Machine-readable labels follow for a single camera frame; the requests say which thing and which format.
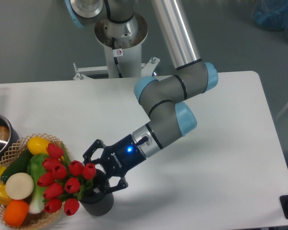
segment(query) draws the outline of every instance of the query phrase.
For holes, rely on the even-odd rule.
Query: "blue joint cap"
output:
[[[78,28],[84,27],[84,26],[79,22],[79,20],[77,19],[76,15],[73,13],[70,0],[65,0],[65,4],[66,4],[66,6],[67,6],[69,15],[71,16],[73,23],[75,23],[75,25],[76,25]]]
[[[140,102],[140,96],[144,88],[152,81],[157,81],[158,79],[153,76],[146,76],[139,80],[136,85],[134,86],[133,92],[136,96],[138,102]]]
[[[207,66],[208,69],[208,84],[205,90],[206,92],[217,85],[219,81],[219,76],[215,67],[210,62],[204,62],[204,64]]]
[[[184,137],[189,132],[197,127],[197,121],[191,109],[185,102],[180,102],[175,105],[178,126],[181,135]]]

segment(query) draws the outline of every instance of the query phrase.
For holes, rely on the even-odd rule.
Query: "artificial tulip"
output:
[[[52,169],[57,166],[61,165],[62,163],[58,159],[52,159],[52,158],[46,158],[42,165],[43,168],[46,169],[47,171],[52,171]]]
[[[61,164],[52,169],[52,175],[54,179],[63,180],[67,176],[66,168]]]
[[[53,183],[44,191],[43,197],[46,200],[53,199],[62,195],[63,192],[64,192],[64,188],[62,185],[60,185],[59,183]]]
[[[46,151],[49,153],[49,157],[53,159],[59,159],[64,154],[63,149],[52,143],[48,144],[48,147],[46,147]]]
[[[62,207],[62,201],[60,199],[49,200],[44,207],[44,211],[48,213],[53,213],[58,211]]]
[[[87,179],[91,180],[96,175],[96,168],[95,165],[92,163],[88,163],[85,165],[82,171],[82,176]]]
[[[72,178],[68,179],[68,181],[66,182],[65,191],[68,193],[72,193],[72,194],[77,193],[77,192],[79,192],[80,187],[81,187],[81,184],[78,181],[78,179],[72,177]]]
[[[53,183],[54,183],[54,178],[53,178],[52,172],[45,173],[37,181],[37,185],[40,187],[47,187],[49,185],[52,185]]]
[[[72,161],[69,164],[69,171],[73,176],[80,176],[82,174],[83,168],[83,164],[79,161]]]
[[[67,216],[71,216],[76,213],[79,207],[79,201],[74,198],[70,198],[64,204],[64,212]]]

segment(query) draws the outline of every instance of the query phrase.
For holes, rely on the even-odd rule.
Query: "warning sticker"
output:
[[[123,50],[122,50],[122,49],[114,49],[114,50],[113,50],[113,56],[114,56],[114,57],[123,56]]]

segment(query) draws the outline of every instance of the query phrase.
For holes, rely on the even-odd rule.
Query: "white radish slice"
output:
[[[5,183],[5,191],[13,200],[26,199],[32,193],[33,188],[32,177],[24,172],[12,175]]]

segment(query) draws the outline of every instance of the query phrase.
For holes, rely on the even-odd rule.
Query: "black cylinder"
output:
[[[98,181],[102,179],[104,173],[101,170],[96,171],[96,176],[93,179],[94,184],[98,184]],[[106,186],[110,187],[109,181],[106,182]],[[105,194],[103,191],[96,192],[92,190],[90,193],[85,194],[80,203],[86,209],[86,211],[93,216],[102,216],[108,213],[114,204],[114,197],[112,193]]]

